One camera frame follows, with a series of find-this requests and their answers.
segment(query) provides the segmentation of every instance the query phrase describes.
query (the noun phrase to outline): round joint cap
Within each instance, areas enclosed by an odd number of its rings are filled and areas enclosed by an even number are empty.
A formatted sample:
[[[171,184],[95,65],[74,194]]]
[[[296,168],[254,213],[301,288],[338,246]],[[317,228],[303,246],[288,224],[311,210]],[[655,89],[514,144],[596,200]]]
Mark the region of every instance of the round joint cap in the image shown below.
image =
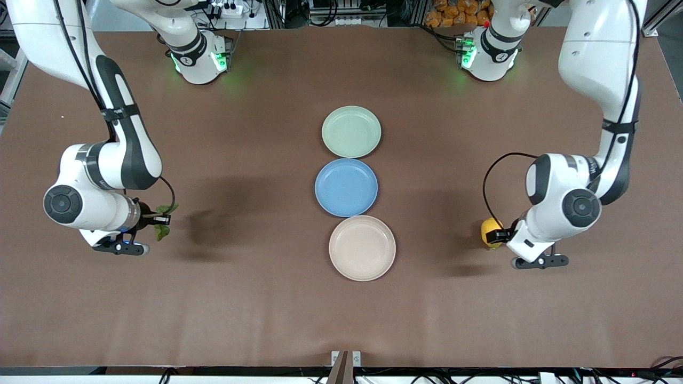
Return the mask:
[[[575,189],[562,200],[562,212],[574,227],[585,228],[600,216],[600,200],[587,189]]]
[[[76,221],[83,208],[81,194],[68,185],[57,185],[45,193],[43,199],[45,213],[60,224]]]

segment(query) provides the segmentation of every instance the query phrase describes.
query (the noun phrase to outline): green plate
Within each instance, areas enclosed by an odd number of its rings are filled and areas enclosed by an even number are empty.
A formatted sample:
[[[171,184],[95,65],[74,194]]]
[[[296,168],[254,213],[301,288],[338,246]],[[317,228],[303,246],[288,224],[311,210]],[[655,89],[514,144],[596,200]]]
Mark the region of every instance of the green plate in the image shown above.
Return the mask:
[[[322,123],[322,140],[327,148],[348,159],[369,154],[381,137],[380,121],[363,107],[350,105],[336,109]]]

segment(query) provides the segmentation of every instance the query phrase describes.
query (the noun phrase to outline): green led light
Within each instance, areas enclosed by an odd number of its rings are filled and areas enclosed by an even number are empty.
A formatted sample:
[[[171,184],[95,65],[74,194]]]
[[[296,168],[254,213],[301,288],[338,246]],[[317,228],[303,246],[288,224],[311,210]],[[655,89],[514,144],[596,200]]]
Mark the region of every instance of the green led light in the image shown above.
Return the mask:
[[[180,73],[180,67],[178,66],[178,61],[176,58],[173,56],[173,53],[171,54],[171,59],[173,60],[173,63],[176,65],[176,71]]]
[[[214,64],[216,64],[216,69],[218,71],[223,72],[227,69],[227,65],[225,63],[225,58],[223,57],[223,55],[217,55],[216,53],[211,52],[211,58],[213,59]]]
[[[517,56],[517,52],[519,52],[519,50],[515,50],[512,54],[512,57],[510,58],[510,65],[507,66],[507,69],[512,68],[512,66],[514,65],[514,58]]]
[[[472,66],[472,61],[474,61],[474,56],[477,55],[477,47],[473,46],[471,50],[462,56],[462,66],[465,68],[470,68]]]

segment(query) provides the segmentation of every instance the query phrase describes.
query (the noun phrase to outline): black cable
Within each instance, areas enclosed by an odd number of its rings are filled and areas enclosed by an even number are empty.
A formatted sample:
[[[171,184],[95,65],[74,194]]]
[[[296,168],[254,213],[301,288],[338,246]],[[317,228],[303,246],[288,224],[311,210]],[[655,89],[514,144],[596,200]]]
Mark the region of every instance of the black cable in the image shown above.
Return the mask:
[[[81,76],[83,76],[83,80],[85,81],[85,84],[87,85],[88,90],[90,91],[90,94],[92,95],[92,98],[95,100],[95,103],[97,103],[97,106],[100,107],[100,109],[102,109],[102,103],[101,103],[100,99],[98,99],[95,91],[92,89],[92,84],[90,84],[90,81],[88,81],[85,70],[83,69],[83,66],[81,65],[81,60],[79,60],[79,56],[76,54],[76,49],[74,49],[74,45],[71,43],[71,37],[69,36],[69,32],[66,30],[66,22],[64,21],[64,15],[61,13],[61,7],[59,6],[59,1],[53,0],[53,3],[55,4],[55,9],[57,10],[57,19],[59,20],[59,26],[61,27],[61,31],[64,34],[64,38],[66,39],[66,44],[69,46],[69,50],[71,51],[71,56],[73,56],[73,59],[76,62],[76,66],[79,68],[79,71],[81,72]]]
[[[385,19],[387,16],[391,16],[391,15],[393,15],[393,14],[397,14],[398,12],[401,12],[401,10],[395,10],[395,11],[393,11],[392,13],[387,13],[387,11],[385,10],[385,15],[382,16],[382,20],[380,20],[380,24],[378,25],[378,27],[382,27],[382,22],[384,21],[384,19]]]
[[[446,36],[442,35],[440,33],[437,33],[434,28],[427,28],[425,25],[422,24],[410,24],[409,27],[419,27],[422,28],[423,31],[427,32],[428,34],[434,36],[435,38],[440,38],[444,40],[449,40],[449,41],[456,41],[457,39],[453,36]]]
[[[668,360],[666,360],[666,361],[664,361],[664,362],[661,362],[661,363],[657,364],[656,366],[650,367],[650,369],[651,369],[651,370],[654,370],[654,369],[657,369],[657,368],[661,368],[661,367],[666,366],[667,364],[671,364],[671,363],[673,363],[674,361],[677,361],[677,360],[683,360],[683,356],[675,356],[675,357],[672,357],[671,359],[668,359]]]
[[[209,20],[209,30],[210,30],[210,31],[216,31],[217,29],[216,29],[216,27],[214,26],[213,21],[211,21],[211,18],[209,17],[209,14],[206,13],[206,10],[203,9],[203,8],[201,9],[201,11],[204,12],[204,15],[206,16],[206,20]]]
[[[427,380],[429,380],[432,384],[436,384],[436,381],[432,380],[432,378],[430,378],[429,376],[425,376],[425,375],[423,375],[423,374],[421,374],[421,375],[415,377],[415,378],[413,379],[413,381],[410,382],[410,384],[415,384],[415,382],[417,382],[417,381],[418,381],[420,378],[422,378],[422,377],[425,378],[425,379],[427,379]]]
[[[171,375],[172,374],[180,374],[177,369],[173,367],[168,367],[164,371],[164,373],[161,375],[161,379],[159,379],[159,384],[168,384],[168,382],[171,380]]]
[[[104,105],[104,100],[102,99],[102,95],[100,94],[100,91],[97,89],[97,84],[95,82],[95,76],[92,73],[92,66],[90,65],[90,54],[88,52],[88,43],[87,43],[87,30],[85,28],[85,18],[83,16],[83,7],[81,0],[75,0],[76,1],[76,8],[78,9],[79,13],[79,22],[81,23],[81,37],[83,39],[83,56],[85,58],[85,67],[87,68],[87,73],[88,76],[90,76],[90,84],[92,85],[93,90],[95,91],[95,95],[97,96],[97,100],[100,101],[100,104],[98,105],[100,107],[100,110],[106,108],[107,106]],[[109,140],[108,142],[113,143],[116,141],[116,132],[114,131],[114,125],[112,122],[106,122],[107,123],[107,130],[109,132]]]
[[[10,15],[10,11],[7,9],[7,4],[5,4],[4,1],[0,1],[0,8],[2,8],[3,10],[3,18],[2,20],[0,20],[0,25],[2,25],[7,20],[7,17]]]
[[[638,50],[640,48],[640,15],[638,15],[638,8],[636,8],[633,0],[628,0],[632,10],[633,16],[636,19],[636,46],[633,48],[633,69],[631,70],[631,78],[628,81],[628,89],[626,90],[626,97],[624,99],[624,106],[622,107],[622,112],[619,114],[619,120],[617,123],[621,123],[624,118],[624,113],[626,112],[626,105],[628,104],[628,98],[631,96],[631,89],[633,88],[633,81],[636,77],[636,65],[638,64]]]
[[[82,13],[83,10],[81,9],[81,3],[80,0],[78,1],[77,7],[79,11]],[[85,73],[85,70],[83,69],[83,65],[81,64],[81,60],[79,59],[79,56],[76,54],[76,49],[74,48],[74,45],[71,43],[71,37],[69,36],[69,32],[66,29],[66,22],[64,21],[64,15],[61,13],[61,7],[59,6],[59,1],[58,0],[53,0],[53,3],[55,5],[55,10],[57,11],[57,19],[59,20],[59,26],[61,27],[61,32],[64,34],[64,38],[66,39],[66,44],[69,46],[69,51],[71,51],[71,56],[73,56],[74,61],[76,62],[76,67],[78,67],[79,72],[81,73],[81,76],[83,77],[83,81],[85,82],[88,90],[90,91],[90,94],[95,100],[95,104],[97,104],[97,107],[100,110],[104,109],[104,105],[102,103],[102,99],[99,96],[99,93],[96,91],[94,88],[94,84],[91,83],[92,78],[88,79],[88,75]],[[83,19],[81,19],[81,29],[83,30],[83,34],[85,34],[85,24],[83,23]],[[83,46],[87,50],[87,40],[83,41]],[[85,54],[85,61],[87,62],[88,66],[90,64],[90,59]],[[114,141],[116,138],[116,134],[114,132],[113,126],[111,125],[110,122],[107,122],[107,129],[109,131],[109,141]]]
[[[330,25],[335,20],[335,17],[337,17],[337,11],[339,9],[339,4],[338,4],[337,0],[328,0],[328,1],[330,4],[330,10],[329,10],[329,13],[327,14],[327,16],[325,17],[325,20],[322,23],[317,24],[317,23],[312,22],[310,20],[310,17],[309,17],[308,22],[310,25],[315,25],[316,27],[326,27],[327,25]],[[332,14],[332,5],[334,5],[334,14]]]
[[[180,3],[181,0],[176,0],[176,2],[174,2],[174,3],[164,3],[164,2],[162,2],[162,1],[160,1],[160,0],[154,0],[154,1],[156,1],[157,3],[159,3],[159,4],[161,4],[161,5],[166,5],[167,7],[172,7],[172,6],[174,6],[174,5],[178,5],[178,4]]]
[[[171,183],[164,178],[164,176],[159,176],[159,179],[163,182],[166,183],[166,185],[169,187],[169,191],[171,191],[171,205],[169,205],[169,208],[164,212],[162,215],[167,215],[171,210],[173,209],[173,206],[176,205],[176,192],[173,190],[173,187],[171,187]]]
[[[488,179],[488,174],[491,173],[491,170],[493,169],[493,167],[495,167],[496,164],[500,163],[501,160],[503,160],[504,158],[509,157],[509,156],[525,156],[525,157],[529,157],[531,159],[538,159],[538,156],[534,156],[532,154],[528,154],[528,153],[524,153],[524,152],[509,152],[509,153],[504,154],[503,156],[500,156],[496,161],[493,162],[493,164],[491,164],[491,166],[486,171],[486,174],[484,175],[484,182],[482,183],[482,195],[484,196],[484,203],[486,204],[486,209],[488,209],[488,212],[491,214],[491,217],[501,226],[501,228],[504,228],[503,223],[501,223],[501,221],[498,220],[496,215],[493,214],[493,210],[491,210],[491,206],[488,205],[488,199],[486,198],[486,180]]]
[[[419,28],[422,29],[423,31],[425,31],[425,32],[427,32],[428,34],[434,36],[434,38],[436,39],[436,41],[437,41],[439,44],[441,44],[441,46],[442,46],[444,49],[446,49],[446,51],[449,51],[449,52],[452,52],[452,53],[459,53],[459,51],[457,51],[456,49],[451,48],[450,46],[447,46],[447,45],[442,41],[442,39],[443,39],[443,40],[448,40],[448,41],[456,41],[456,38],[441,35],[441,34],[435,32],[435,30],[430,29],[430,28],[427,28],[427,27],[425,27],[425,26],[422,25],[422,24],[411,24],[410,26],[411,26],[411,27],[419,27]]]
[[[280,16],[279,18],[282,20],[282,24],[285,25],[285,23],[286,23],[287,21],[285,20],[285,16],[284,16],[282,13],[280,13],[280,9],[279,9],[279,7],[277,6],[277,3],[275,3],[275,0],[272,0],[272,1],[270,2],[270,4],[273,6],[273,12],[275,12],[276,14],[278,14],[278,15]],[[251,10],[250,12],[251,12],[251,13],[254,13],[254,11],[253,11],[253,0],[251,0],[251,9],[252,9],[252,10]]]

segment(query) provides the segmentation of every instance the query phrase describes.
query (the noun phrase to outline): green vegetable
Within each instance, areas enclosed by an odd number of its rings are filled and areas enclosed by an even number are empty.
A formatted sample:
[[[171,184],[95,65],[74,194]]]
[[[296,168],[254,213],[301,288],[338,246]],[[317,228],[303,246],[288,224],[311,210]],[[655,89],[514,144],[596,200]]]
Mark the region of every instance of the green vegetable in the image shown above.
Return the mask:
[[[156,213],[166,213],[167,215],[171,214],[173,211],[178,209],[178,203],[175,203],[173,205],[173,208],[169,212],[166,212],[168,210],[169,206],[158,206],[156,207]]]
[[[169,210],[169,206],[158,206],[156,207],[156,213],[169,215],[176,209],[178,209],[178,203],[175,203],[171,210]],[[171,233],[171,228],[169,228],[168,225],[154,224],[154,236],[156,237],[156,241],[161,241],[161,239],[168,236],[169,233]]]

